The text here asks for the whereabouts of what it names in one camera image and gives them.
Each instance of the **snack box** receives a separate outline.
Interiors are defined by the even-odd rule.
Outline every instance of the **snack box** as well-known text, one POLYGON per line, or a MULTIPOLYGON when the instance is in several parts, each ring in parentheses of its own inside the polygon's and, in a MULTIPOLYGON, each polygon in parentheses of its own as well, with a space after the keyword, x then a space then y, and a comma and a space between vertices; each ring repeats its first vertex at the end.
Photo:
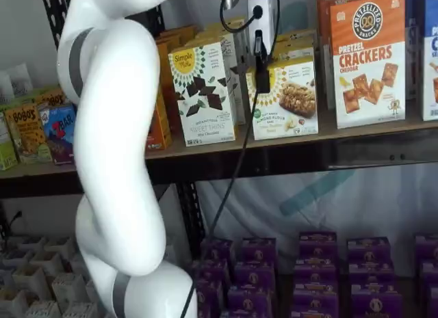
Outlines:
POLYGON ((396 278, 394 265, 386 262, 349 262, 348 273, 351 283, 393 282, 396 278))
POLYGON ((423 120, 438 119, 438 0, 420 0, 423 120))
POLYGON ((347 251, 348 260, 391 260, 391 244, 386 237, 348 239, 347 251))
POLYGON ((254 285, 233 285, 228 291, 230 310, 255 311, 267 318, 272 318, 270 291, 254 285))
POLYGON ((21 163, 51 162, 37 104, 8 109, 5 115, 21 163))
POLYGON ((220 281, 212 281, 204 278, 197 278, 194 281, 198 303, 201 306, 207 305, 211 317, 218 318, 224 308, 224 293, 220 281))
POLYGON ((404 0, 332 3, 338 129, 404 120, 404 0))
POLYGON ((209 260, 227 260, 228 266, 234 266, 235 242, 228 239, 214 238, 209 243, 206 239, 201 242, 201 252, 209 260))
POLYGON ((337 258, 337 236, 333 231, 305 231, 299 234, 300 256, 337 258))
POLYGON ((26 311, 26 318, 61 318, 55 301, 35 301, 26 311))
POLYGON ((235 140, 235 99, 224 38, 200 39, 169 55, 186 146, 235 140))
POLYGON ((15 156, 5 114, 0 112, 0 170, 4 171, 18 164, 15 156))
MULTIPOLYGON (((270 93, 259 94, 253 118, 255 140, 318 133, 315 70, 312 57, 277 62, 268 67, 270 93)), ((255 70, 246 73, 250 109, 256 84, 255 70)))
POLYGON ((353 318, 402 318, 402 303, 402 295, 392 283, 351 285, 353 318))
POLYGON ((192 276, 222 283, 225 290, 231 285, 227 260, 193 261, 192 276))
POLYGON ((338 288, 336 282, 294 281, 293 302, 307 308, 330 309, 334 317, 339 315, 338 288))
POLYGON ((146 140, 146 150, 166 149, 172 144, 169 121, 161 88, 158 88, 157 103, 146 140))
POLYGON ((40 106, 42 127, 56 165, 73 164, 75 109, 72 104, 61 107, 40 106))

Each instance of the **black cable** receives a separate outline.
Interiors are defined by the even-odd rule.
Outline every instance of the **black cable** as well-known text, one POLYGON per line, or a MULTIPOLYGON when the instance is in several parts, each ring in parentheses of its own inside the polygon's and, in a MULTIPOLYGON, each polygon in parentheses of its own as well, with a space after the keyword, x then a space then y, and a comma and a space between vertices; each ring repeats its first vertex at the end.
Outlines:
MULTIPOLYGON (((220 21, 221 21, 221 23, 222 23, 222 26, 223 26, 228 32, 230 32, 230 33, 236 33, 236 30, 235 30, 235 29, 230 29, 230 28, 227 26, 227 23, 226 23, 225 20, 224 20, 224 16, 223 16, 224 3, 225 3, 225 0, 222 0, 222 1, 220 2, 220 21)), ((277 3, 277 10, 278 10, 278 11, 277 11, 277 16, 276 16, 275 35, 274 35, 274 41, 273 41, 273 43, 272 43, 271 52, 270 52, 270 54, 269 54, 269 56, 268 56, 268 59, 267 59, 267 61, 266 61, 266 66, 267 66, 267 64, 269 64, 270 60, 272 59, 272 53, 274 52, 275 43, 276 43, 276 38, 277 38, 277 36, 278 36, 278 34, 279 34, 279 25, 280 25, 280 0, 276 0, 276 3, 277 3)), ((243 29, 245 29, 246 27, 248 27, 248 26, 252 23, 253 20, 254 20, 254 16, 251 17, 251 18, 248 20, 248 22, 245 23, 243 29)), ((247 143, 248 143, 249 134, 250 134, 251 128, 252 128, 252 126, 253 126, 254 112, 255 112, 255 106, 256 106, 256 104, 257 104, 257 98, 258 98, 258 96, 259 96, 259 93, 258 93, 258 92, 255 92, 255 95, 254 95, 254 103, 253 103, 253 107, 252 107, 252 109, 251 109, 251 119, 250 119, 250 122, 248 123, 248 126, 247 126, 247 128, 246 128, 246 134, 245 134, 245 138, 244 138, 244 143, 243 143, 242 149, 240 150, 239 159, 237 160, 237 165, 236 165, 236 167, 235 167, 235 169, 234 169, 234 173, 233 173, 233 176, 231 177, 231 180, 230 180, 230 183, 229 183, 229 185, 228 185, 228 188, 227 188, 227 190, 225 191, 224 198, 222 199, 222 202, 221 202, 220 205, 219 205, 219 209, 218 209, 218 211, 216 212, 216 215, 214 216, 213 222, 211 223, 211 226, 210 226, 210 228, 209 228, 208 236, 207 236, 207 243, 209 243, 209 242, 213 239, 213 237, 214 237, 214 229, 216 228, 216 225, 218 224, 218 221, 219 221, 219 217, 220 217, 220 215, 221 215, 222 212, 224 211, 225 203, 227 202, 227 199, 228 199, 228 197, 229 197, 229 194, 231 193, 231 189, 233 188, 234 182, 235 182, 236 178, 239 176, 240 168, 242 167, 242 163, 243 163, 243 160, 244 160, 244 157, 245 157, 245 153, 246 153, 246 145, 247 145, 247 143)), ((207 255, 207 251, 204 251, 204 252, 202 253, 202 255, 201 255, 201 260, 204 260, 206 255, 207 255)), ((195 285, 194 285, 194 282, 192 282, 192 286, 190 287, 189 294, 188 294, 188 296, 187 296, 187 299, 185 300, 184 308, 183 308, 183 311, 182 311, 182 313, 181 313, 181 318, 185 318, 185 314, 187 313, 187 310, 188 310, 188 308, 189 308, 190 300, 192 299, 192 296, 193 296, 194 290, 195 290, 195 285)))

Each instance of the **purple snack box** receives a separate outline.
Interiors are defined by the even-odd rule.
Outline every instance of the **purple snack box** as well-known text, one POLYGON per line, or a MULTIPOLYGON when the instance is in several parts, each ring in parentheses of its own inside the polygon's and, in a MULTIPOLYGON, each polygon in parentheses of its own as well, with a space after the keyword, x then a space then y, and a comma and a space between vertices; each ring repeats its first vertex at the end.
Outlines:
POLYGON ((193 261, 191 266, 192 276, 222 282, 225 290, 231 285, 227 260, 193 261))
POLYGON ((270 291, 254 285, 233 285, 228 291, 228 307, 231 310, 255 311, 272 318, 270 291))
POLYGON ((333 231, 305 231, 300 233, 300 256, 337 258, 337 237, 333 231))
POLYGON ((386 237, 347 240, 348 260, 389 261, 391 244, 386 237))
POLYGON ((293 302, 297 306, 319 309, 328 308, 339 316, 339 300, 336 282, 309 282, 297 280, 294 285, 293 302))
POLYGON ((194 283, 198 295, 198 303, 200 305, 208 305, 211 318, 218 318, 224 308, 222 283, 204 278, 196 279, 194 283))
POLYGON ((294 276, 312 282, 336 281, 337 266, 333 259, 299 258, 295 261, 294 276))
POLYGON ((402 318, 402 295, 392 283, 352 284, 353 318, 402 318))
POLYGON ((369 282, 392 282, 396 275, 394 265, 387 262, 352 261, 348 264, 348 273, 352 284, 369 282))
POLYGON ((337 318, 337 313, 329 308, 309 308, 308 306, 293 305, 289 318, 337 318))

